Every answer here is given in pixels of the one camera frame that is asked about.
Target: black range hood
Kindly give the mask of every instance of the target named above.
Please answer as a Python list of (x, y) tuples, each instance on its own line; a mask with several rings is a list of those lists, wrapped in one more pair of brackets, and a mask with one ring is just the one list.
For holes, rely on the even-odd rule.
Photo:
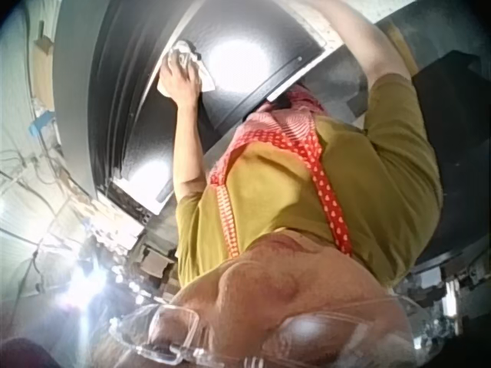
[[(154, 182), (159, 188), (151, 196), (162, 206), (172, 193), (176, 107), (151, 74), (191, 2), (63, 1), (55, 108), (68, 168), (87, 193), (107, 191), (113, 178), (132, 183), (142, 170), (147, 177), (128, 191), (147, 194), (145, 184)], [(200, 101), (204, 150), (323, 51), (292, 16), (264, 0), (205, 1), (179, 39), (196, 48), (216, 84)]]

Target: cleaning rag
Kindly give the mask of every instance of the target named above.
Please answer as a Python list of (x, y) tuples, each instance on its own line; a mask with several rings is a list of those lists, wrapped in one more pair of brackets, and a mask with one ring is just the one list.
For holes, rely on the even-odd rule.
[[(205, 64), (198, 58), (198, 55), (191, 50), (191, 47), (186, 41), (178, 41), (174, 46), (172, 46), (168, 54), (172, 54), (173, 52), (179, 52), (179, 64), (182, 69), (186, 70), (189, 62), (191, 61), (198, 67), (198, 74), (201, 78), (202, 92), (215, 90), (215, 84), (213, 83), (213, 79), (211, 75), (209, 75)], [(165, 97), (169, 97), (169, 94), (167, 93), (161, 80), (159, 80), (157, 90)]]

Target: cable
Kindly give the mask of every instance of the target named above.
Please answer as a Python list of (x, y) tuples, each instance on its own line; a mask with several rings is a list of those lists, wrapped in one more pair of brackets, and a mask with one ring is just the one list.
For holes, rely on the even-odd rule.
[(53, 182), (46, 182), (46, 181), (44, 181), (44, 180), (41, 178), (41, 176), (39, 175), (39, 168), (38, 168), (36, 165), (35, 165), (34, 170), (35, 170), (35, 173), (36, 173), (36, 178), (38, 178), (38, 180), (39, 180), (40, 182), (42, 182), (43, 184), (45, 184), (46, 186), (53, 186), (54, 184), (56, 184), (56, 183), (57, 183), (57, 180), (55, 180), (55, 181), (53, 181)]
[[(0, 174), (2, 174), (7, 179), (14, 180), (14, 178), (12, 178), (9, 174), (6, 174), (5, 172), (3, 172), (1, 170), (0, 170)], [(22, 188), (24, 188), (28, 192), (30, 192), (31, 194), (33, 194), (36, 197), (38, 197), (49, 208), (49, 210), (53, 214), (53, 216), (56, 216), (56, 212), (53, 210), (53, 207), (51, 207), (51, 205), (49, 204), (49, 202), (41, 194), (39, 194), (38, 192), (36, 192), (35, 190), (33, 190), (33, 188), (31, 188), (27, 184), (24, 184), (23, 182), (17, 181), (16, 183), (19, 184)]]
[(0, 228), (0, 232), (3, 232), (4, 234), (7, 234), (8, 236), (11, 236), (13, 238), (16, 238), (17, 240), (20, 240), (21, 242), (34, 245), (35, 247), (38, 246), (38, 243), (34, 243), (32, 240), (22, 238), (20, 235), (16, 235), (13, 232), (10, 232), (9, 230), (5, 230), (4, 228)]

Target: short sleeve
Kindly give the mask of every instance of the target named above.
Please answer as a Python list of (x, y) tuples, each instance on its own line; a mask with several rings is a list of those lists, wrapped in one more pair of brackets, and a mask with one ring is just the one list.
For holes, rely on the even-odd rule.
[(199, 227), (199, 201), (201, 194), (188, 195), (177, 204), (176, 220), (179, 232), (177, 245), (178, 274), (181, 286), (199, 276), (196, 263), (197, 233)]
[(386, 173), (407, 207), (416, 248), (406, 253), (408, 267), (424, 250), (440, 218), (443, 194), (433, 147), (417, 92), (409, 80), (389, 74), (372, 87), (365, 131)]

